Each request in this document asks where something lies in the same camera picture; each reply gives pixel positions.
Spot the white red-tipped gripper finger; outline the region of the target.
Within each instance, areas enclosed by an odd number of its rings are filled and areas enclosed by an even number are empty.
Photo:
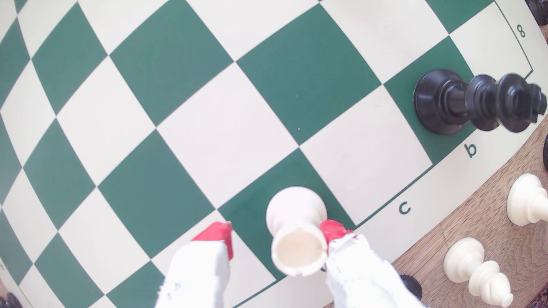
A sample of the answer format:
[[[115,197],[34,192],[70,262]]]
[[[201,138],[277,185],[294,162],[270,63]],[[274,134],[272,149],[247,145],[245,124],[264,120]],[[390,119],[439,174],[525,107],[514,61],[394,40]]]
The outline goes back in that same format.
[[[425,307],[364,235],[335,220],[319,228],[328,244],[325,283],[335,307]]]
[[[232,226],[216,221],[177,250],[154,307],[224,307]]]

